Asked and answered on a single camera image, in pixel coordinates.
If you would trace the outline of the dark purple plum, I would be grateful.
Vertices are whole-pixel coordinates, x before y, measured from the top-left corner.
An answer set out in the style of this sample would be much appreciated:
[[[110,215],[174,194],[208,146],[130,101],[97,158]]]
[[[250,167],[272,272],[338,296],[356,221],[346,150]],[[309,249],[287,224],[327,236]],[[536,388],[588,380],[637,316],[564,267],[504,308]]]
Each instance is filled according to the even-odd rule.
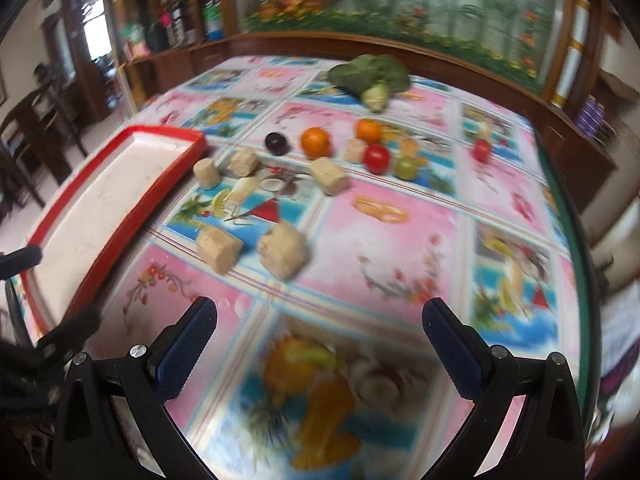
[[[290,144],[288,138],[280,132],[270,132],[265,137],[265,147],[271,154],[283,156],[288,154]]]

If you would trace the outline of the green grape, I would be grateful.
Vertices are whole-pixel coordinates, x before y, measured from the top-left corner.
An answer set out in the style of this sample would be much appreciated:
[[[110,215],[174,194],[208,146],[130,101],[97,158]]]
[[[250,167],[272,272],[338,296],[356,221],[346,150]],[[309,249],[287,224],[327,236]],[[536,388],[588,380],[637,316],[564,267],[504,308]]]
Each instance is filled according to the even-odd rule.
[[[418,175],[418,165],[411,156],[401,156],[395,160],[394,175],[404,181],[413,181]]]

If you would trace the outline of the large orange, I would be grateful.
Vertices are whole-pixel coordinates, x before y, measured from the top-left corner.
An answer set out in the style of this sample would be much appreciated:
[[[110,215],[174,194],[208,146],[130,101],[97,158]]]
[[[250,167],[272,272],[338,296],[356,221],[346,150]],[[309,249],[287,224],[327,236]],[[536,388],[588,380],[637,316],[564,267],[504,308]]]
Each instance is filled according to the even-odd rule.
[[[309,159],[329,157],[332,153],[330,134],[320,127],[306,129],[299,139],[300,147]]]

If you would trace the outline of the dark wooden chair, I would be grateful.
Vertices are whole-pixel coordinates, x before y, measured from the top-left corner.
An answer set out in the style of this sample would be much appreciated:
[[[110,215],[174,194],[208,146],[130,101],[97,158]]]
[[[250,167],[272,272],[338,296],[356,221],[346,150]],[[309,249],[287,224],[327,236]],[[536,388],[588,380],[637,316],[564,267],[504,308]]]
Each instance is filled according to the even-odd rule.
[[[63,100],[61,77],[50,64],[39,63],[34,69],[35,90],[20,99],[1,122],[1,132],[15,124],[27,148],[58,185],[73,169],[64,155],[63,144],[72,142],[83,158],[89,155],[81,140],[70,106]]]

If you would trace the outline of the purple cups stack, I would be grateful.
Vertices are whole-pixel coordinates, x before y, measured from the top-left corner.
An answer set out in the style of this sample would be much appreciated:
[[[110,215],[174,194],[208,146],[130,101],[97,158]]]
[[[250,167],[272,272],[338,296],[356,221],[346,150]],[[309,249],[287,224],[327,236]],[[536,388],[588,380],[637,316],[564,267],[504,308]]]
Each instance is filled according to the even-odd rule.
[[[604,106],[590,94],[575,119],[576,128],[587,138],[594,139],[604,119]]]

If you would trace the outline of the small beige sugarcane cube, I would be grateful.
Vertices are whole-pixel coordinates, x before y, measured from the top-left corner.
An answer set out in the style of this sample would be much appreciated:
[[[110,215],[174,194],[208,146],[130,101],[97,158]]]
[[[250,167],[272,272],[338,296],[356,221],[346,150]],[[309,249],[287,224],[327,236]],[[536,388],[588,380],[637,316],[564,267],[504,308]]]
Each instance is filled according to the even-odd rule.
[[[350,164],[360,165],[366,154],[368,144],[358,138],[348,139],[345,144],[343,159]]]

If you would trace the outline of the beige sugarcane cylinder left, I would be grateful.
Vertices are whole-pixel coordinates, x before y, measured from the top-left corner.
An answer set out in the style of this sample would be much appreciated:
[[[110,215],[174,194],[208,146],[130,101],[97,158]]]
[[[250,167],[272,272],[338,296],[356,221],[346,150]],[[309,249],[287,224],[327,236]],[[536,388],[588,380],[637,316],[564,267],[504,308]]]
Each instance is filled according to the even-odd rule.
[[[198,181],[198,185],[203,190],[212,190],[221,181],[220,172],[210,157],[198,160],[192,168],[194,178]]]

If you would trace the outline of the small orange right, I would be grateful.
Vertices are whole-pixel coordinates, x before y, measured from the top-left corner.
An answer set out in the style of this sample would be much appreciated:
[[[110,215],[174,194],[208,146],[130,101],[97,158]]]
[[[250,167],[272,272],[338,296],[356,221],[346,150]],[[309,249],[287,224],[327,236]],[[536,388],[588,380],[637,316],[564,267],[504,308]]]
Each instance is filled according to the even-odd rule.
[[[368,145],[380,144],[383,139],[383,129],[379,122],[370,118],[361,118],[355,124],[355,138]]]

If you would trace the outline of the green leafy bok choy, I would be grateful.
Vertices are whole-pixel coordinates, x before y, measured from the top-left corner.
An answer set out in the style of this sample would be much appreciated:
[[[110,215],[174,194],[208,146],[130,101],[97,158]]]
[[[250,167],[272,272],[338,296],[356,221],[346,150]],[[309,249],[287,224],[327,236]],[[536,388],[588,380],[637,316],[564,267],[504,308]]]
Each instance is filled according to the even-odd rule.
[[[393,96],[409,89],[406,66],[391,55],[363,54],[328,71],[334,87],[356,96],[372,113],[382,113]]]

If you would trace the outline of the small red tomato far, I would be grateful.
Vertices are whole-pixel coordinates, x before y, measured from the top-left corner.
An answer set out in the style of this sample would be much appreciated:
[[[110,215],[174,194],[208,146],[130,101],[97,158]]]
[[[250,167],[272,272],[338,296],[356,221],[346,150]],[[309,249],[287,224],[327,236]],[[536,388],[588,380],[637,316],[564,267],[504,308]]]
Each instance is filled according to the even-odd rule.
[[[487,164],[491,160],[492,146],[486,139],[478,138],[473,146],[473,157],[481,164]]]

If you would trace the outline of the green plastic bottle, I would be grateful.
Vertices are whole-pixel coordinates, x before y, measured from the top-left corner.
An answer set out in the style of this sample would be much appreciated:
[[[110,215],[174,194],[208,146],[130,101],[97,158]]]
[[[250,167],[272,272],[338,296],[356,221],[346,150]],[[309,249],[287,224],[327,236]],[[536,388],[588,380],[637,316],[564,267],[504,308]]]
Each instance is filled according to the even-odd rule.
[[[207,41],[217,41],[224,38],[221,0],[206,0],[203,9],[203,20]]]

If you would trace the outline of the red rimmed white tray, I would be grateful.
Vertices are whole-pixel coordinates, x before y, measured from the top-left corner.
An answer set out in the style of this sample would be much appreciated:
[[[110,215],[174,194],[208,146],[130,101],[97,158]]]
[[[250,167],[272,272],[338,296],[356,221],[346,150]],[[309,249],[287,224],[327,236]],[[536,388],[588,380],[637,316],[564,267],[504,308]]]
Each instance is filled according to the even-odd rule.
[[[40,333],[93,300],[145,221],[207,149],[195,130],[130,125],[72,172],[27,239],[42,250],[41,262],[21,274]]]

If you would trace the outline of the colourful fruit print tablecloth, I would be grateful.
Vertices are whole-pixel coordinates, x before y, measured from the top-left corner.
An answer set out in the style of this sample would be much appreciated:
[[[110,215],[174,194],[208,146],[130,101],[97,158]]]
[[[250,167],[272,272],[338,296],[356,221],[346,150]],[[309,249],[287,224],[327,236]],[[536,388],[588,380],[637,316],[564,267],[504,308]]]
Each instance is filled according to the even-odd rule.
[[[372,114],[329,84],[332,67],[229,58],[122,126],[203,133],[200,159],[214,160],[221,181],[203,190],[191,170],[145,221],[87,304],[102,314],[87,354],[121,356],[195,298],[213,300],[216,332],[166,408],[221,479],[420,478],[471,409],[422,330],[434,297],[488,344],[533,359],[561,352],[576,384],[585,381],[584,266],[529,122],[421,77]],[[361,118],[382,126],[385,174],[343,159]],[[326,195],[311,177],[299,142],[311,127],[330,134],[345,192]],[[288,138],[288,154],[266,149],[270,132]],[[491,143],[487,164],[473,157],[478,138]],[[245,178],[228,169],[239,148],[259,157]],[[401,156],[416,160],[413,181],[394,175]],[[309,248],[287,282],[257,252],[282,221]],[[198,256],[203,226],[242,240],[227,274]]]

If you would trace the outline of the wooden glass display cabinet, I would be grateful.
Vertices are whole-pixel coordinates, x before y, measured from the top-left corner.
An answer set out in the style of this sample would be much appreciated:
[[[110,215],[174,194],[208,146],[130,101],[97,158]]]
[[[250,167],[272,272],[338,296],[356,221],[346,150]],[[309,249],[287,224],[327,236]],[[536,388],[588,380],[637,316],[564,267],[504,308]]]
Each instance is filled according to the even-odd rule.
[[[608,0],[221,0],[217,41],[206,0],[103,1],[137,100],[233,55],[390,54],[529,119],[578,209],[616,168],[575,125],[597,87]]]

